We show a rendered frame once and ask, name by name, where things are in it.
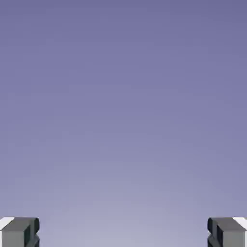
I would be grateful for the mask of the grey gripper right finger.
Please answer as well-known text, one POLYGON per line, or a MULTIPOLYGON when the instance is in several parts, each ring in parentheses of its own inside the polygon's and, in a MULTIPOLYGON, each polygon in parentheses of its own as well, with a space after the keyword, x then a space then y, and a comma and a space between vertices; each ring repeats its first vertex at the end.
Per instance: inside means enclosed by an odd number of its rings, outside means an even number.
POLYGON ((207 247, 247 247, 247 217, 209 218, 207 247))

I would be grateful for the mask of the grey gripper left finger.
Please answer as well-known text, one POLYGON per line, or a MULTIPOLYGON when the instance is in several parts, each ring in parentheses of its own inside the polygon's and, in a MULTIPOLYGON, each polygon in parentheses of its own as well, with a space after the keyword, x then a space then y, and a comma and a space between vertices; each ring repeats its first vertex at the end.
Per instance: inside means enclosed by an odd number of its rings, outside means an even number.
POLYGON ((0 218, 0 247, 40 247, 37 217, 0 218))

